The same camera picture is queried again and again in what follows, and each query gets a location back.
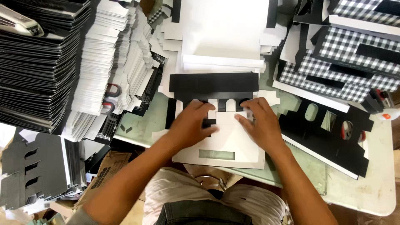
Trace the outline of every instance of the person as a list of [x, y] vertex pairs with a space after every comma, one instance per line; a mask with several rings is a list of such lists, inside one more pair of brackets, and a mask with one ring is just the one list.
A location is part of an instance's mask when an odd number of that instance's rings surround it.
[[287, 201], [296, 225], [338, 224], [285, 145], [277, 117], [267, 101], [255, 98], [241, 106], [253, 111], [255, 121], [240, 115], [235, 118], [273, 160], [283, 186], [282, 195], [239, 180], [221, 199], [216, 199], [189, 174], [162, 167], [181, 149], [218, 131], [217, 127], [202, 129], [203, 118], [215, 107], [193, 100], [168, 133], [116, 173], [72, 216], [68, 225], [119, 224], [145, 188], [143, 225], [281, 224], [286, 209], [281, 197]]

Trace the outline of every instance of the shorts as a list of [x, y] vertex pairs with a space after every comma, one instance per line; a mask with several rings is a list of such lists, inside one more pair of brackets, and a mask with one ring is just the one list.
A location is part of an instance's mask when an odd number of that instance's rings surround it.
[[282, 224], [286, 204], [276, 194], [251, 185], [233, 185], [216, 199], [188, 173], [161, 168], [147, 184], [143, 225], [154, 225], [164, 203], [182, 200], [218, 201], [251, 216], [254, 225]]

